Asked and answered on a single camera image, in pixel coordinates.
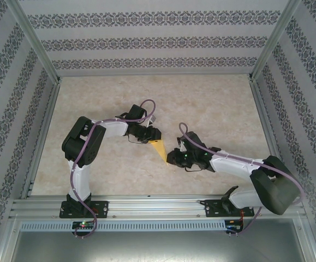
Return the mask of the yellow cloth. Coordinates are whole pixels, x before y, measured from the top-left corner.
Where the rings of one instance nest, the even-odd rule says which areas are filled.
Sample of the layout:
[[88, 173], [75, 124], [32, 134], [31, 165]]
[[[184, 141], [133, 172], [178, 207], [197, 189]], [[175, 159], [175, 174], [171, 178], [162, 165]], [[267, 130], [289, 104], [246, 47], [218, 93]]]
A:
[[164, 141], [162, 139], [160, 140], [153, 140], [150, 141], [149, 144], [153, 146], [153, 148], [158, 152], [162, 160], [166, 165], [169, 165], [167, 162], [167, 152], [165, 149]]

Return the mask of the aluminium side rail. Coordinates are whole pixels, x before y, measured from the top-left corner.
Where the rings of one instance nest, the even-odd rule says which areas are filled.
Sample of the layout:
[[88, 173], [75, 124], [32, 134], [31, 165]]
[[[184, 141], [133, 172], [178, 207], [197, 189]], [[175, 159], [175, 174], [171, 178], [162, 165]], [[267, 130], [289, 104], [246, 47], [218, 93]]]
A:
[[37, 143], [33, 151], [33, 158], [30, 161], [30, 164], [27, 169], [27, 175], [22, 187], [20, 199], [26, 199], [28, 197], [30, 186], [35, 181], [35, 177], [37, 175], [37, 171], [39, 168], [40, 160], [41, 160], [43, 149], [45, 146], [47, 133], [50, 128], [50, 123], [52, 120], [52, 115], [55, 109], [61, 83], [62, 83], [62, 78], [59, 78], [57, 83], [54, 85], [52, 92], [50, 93], [50, 97], [49, 97], [48, 104], [45, 110], [42, 125], [40, 127]]
[[300, 193], [297, 185], [291, 180], [292, 173], [278, 158], [278, 148], [274, 142], [274, 135], [270, 129], [269, 119], [265, 114], [264, 103], [261, 100], [260, 92], [254, 82], [250, 82], [250, 88], [254, 97], [264, 136], [269, 148], [269, 155], [261, 160], [261, 166], [253, 175], [253, 182], [260, 199], [279, 201]]

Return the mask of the long aluminium mounting rail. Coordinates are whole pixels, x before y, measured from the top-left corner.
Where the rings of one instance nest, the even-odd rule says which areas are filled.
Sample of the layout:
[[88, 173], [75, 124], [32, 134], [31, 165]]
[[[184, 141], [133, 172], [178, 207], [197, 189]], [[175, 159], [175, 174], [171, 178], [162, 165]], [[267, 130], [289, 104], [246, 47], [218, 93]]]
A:
[[[108, 201], [108, 220], [197, 220], [205, 219], [201, 200], [220, 199], [220, 195], [94, 195], [94, 201]], [[20, 221], [59, 220], [65, 196], [33, 195], [13, 201], [9, 219]]]

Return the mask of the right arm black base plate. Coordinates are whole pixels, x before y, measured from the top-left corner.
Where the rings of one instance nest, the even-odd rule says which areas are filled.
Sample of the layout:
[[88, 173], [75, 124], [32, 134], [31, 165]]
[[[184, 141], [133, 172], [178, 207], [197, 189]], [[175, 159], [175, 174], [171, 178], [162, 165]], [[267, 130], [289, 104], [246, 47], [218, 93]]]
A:
[[249, 207], [237, 208], [229, 200], [204, 200], [201, 201], [205, 208], [206, 217], [253, 217], [254, 210]]

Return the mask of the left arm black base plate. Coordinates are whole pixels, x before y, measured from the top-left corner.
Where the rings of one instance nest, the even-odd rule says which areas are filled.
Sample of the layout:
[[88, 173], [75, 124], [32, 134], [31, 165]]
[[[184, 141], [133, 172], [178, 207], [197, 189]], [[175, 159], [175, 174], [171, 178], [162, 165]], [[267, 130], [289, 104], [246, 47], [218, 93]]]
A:
[[[97, 218], [107, 218], [109, 210], [108, 201], [91, 201], [87, 206], [92, 210]], [[81, 203], [72, 205], [68, 201], [61, 203], [59, 212], [60, 218], [94, 218], [94, 215]]]

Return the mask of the aluminium frame post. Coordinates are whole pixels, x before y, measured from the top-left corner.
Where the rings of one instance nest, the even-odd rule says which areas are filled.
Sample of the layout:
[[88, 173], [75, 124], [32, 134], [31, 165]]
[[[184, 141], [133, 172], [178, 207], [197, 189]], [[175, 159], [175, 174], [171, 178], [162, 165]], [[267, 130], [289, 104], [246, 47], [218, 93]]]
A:
[[281, 13], [278, 22], [276, 23], [270, 37], [268, 38], [264, 49], [262, 50], [252, 72], [249, 74], [249, 80], [254, 82], [260, 75], [263, 67], [265, 66], [267, 60], [269, 59], [272, 51], [280, 40], [283, 32], [292, 16], [297, 10], [297, 7], [302, 2], [302, 0], [288, 0], [283, 12]]
[[19, 0], [5, 0], [8, 8], [11, 10], [14, 18], [24, 32], [28, 42], [37, 54], [48, 76], [51, 78], [53, 84], [57, 84], [60, 76], [57, 74], [55, 67], [49, 59], [46, 50], [37, 36], [28, 16], [24, 12]]

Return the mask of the grey metal panel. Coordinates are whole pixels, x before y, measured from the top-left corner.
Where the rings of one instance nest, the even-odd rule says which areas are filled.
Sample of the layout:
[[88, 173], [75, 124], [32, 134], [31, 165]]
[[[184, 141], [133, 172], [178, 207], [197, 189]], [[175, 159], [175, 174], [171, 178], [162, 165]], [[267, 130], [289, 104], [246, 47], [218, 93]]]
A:
[[294, 238], [229, 237], [215, 231], [95, 233], [22, 232], [11, 262], [305, 262]]

